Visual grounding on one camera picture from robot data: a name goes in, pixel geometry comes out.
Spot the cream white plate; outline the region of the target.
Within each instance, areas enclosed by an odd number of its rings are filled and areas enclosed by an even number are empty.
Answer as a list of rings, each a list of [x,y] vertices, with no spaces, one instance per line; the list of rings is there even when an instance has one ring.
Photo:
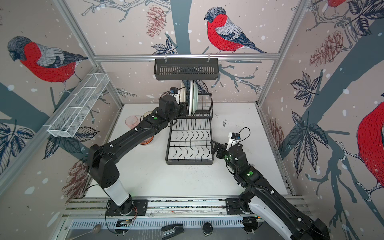
[[[181,87],[178,90],[179,94],[179,103],[186,103],[187,102],[187,97],[186,97],[186,86],[184,83],[181,84]]]

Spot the yellow plastic cup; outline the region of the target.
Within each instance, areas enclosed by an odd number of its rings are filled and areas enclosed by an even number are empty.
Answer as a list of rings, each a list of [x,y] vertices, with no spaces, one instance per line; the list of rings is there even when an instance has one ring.
[[[151,115],[151,114],[152,114],[151,111],[145,112],[145,113],[143,114],[143,117],[145,118],[145,117],[147,117],[148,115]]]

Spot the black wire dish rack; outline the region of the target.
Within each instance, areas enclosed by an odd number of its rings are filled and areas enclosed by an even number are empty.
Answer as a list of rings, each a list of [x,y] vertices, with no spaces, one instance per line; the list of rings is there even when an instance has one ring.
[[[172,123],[167,151],[167,165],[212,165],[211,153],[213,99],[211,93],[199,93],[194,115],[179,117]]]

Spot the pink plastic cup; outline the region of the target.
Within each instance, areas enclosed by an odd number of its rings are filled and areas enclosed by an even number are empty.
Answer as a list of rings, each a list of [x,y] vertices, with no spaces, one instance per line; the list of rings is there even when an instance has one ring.
[[[127,127],[131,130],[134,129],[138,124],[140,123],[140,117],[139,116],[129,116],[125,120],[125,124]]]

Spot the blue zigzag patterned bowl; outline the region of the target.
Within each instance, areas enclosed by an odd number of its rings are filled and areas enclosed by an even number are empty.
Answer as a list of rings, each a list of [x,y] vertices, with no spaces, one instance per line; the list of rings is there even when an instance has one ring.
[[[141,143],[140,143],[140,145],[148,145],[148,144],[150,144],[152,141],[153,141],[153,139],[154,139],[154,136],[152,136],[152,137],[150,137],[150,138],[148,138],[148,139],[146,139],[146,140],[144,140],[144,141],[142,141]]]

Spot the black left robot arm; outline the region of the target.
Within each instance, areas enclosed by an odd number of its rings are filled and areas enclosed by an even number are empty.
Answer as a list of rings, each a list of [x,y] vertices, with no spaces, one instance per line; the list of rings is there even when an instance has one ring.
[[[91,177],[124,215],[132,209],[132,197],[120,180],[117,163],[144,140],[170,127],[177,117],[186,115],[186,103],[179,103],[176,97],[165,95],[160,98],[159,106],[133,129],[107,144],[95,144],[90,148],[87,163]]]

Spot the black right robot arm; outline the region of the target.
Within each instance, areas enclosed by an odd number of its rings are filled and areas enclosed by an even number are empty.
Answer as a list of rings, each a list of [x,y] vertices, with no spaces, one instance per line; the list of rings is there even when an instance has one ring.
[[[278,193],[268,180],[247,161],[242,144],[231,147],[213,141],[211,153],[225,160],[233,178],[245,191],[239,195],[239,206],[245,213],[261,217],[285,240],[329,240],[328,227],[313,220]]]

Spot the mint green plate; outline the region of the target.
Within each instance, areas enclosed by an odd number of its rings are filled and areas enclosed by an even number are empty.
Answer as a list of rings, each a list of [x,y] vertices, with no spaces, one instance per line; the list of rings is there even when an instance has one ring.
[[[190,81],[189,115],[195,114],[198,107],[199,88],[195,81]]]

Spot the black round cap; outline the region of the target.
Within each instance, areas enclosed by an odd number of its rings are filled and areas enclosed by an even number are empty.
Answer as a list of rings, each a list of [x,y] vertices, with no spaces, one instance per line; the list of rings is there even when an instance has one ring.
[[[202,226],[202,231],[205,236],[211,235],[214,231],[213,225],[209,222],[204,223]]]

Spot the horizontal aluminium crossbar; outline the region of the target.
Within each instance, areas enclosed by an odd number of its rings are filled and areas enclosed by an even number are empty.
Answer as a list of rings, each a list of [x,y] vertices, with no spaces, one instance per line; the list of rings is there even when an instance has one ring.
[[[182,54],[182,55],[96,55],[94,60],[97,63],[109,62],[151,62],[156,59],[218,59],[219,61],[239,61],[239,60],[272,60],[280,58],[280,54]]]

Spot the black stapler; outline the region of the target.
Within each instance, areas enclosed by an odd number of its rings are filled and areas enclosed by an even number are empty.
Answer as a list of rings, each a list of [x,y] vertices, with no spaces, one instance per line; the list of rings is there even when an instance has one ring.
[[[161,228],[162,231],[162,240],[168,240],[177,235],[184,233],[184,225],[183,224],[172,224],[167,225]]]

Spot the black hanging wall basket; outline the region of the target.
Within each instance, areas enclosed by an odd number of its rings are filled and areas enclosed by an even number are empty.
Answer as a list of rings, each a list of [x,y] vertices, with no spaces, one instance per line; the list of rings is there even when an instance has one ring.
[[[219,61],[216,58],[156,59],[154,75],[158,81],[216,80]]]

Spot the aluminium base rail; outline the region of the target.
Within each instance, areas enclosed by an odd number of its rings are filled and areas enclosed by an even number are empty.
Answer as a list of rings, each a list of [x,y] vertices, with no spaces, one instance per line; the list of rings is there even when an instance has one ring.
[[[209,222],[214,227],[242,227],[246,219],[263,219],[255,213],[240,210],[238,199],[223,198],[149,198],[133,201],[135,210],[123,216],[106,197],[74,199],[66,206],[59,229],[89,230],[96,225],[122,234],[128,230],[161,229],[182,224],[198,228]]]

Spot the white mesh wall basket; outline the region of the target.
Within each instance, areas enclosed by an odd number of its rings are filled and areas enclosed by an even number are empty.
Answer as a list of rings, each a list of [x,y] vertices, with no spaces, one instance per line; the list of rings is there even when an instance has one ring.
[[[79,90],[69,96],[69,103],[48,128],[53,137],[72,138],[110,82],[107,74],[88,74]]]

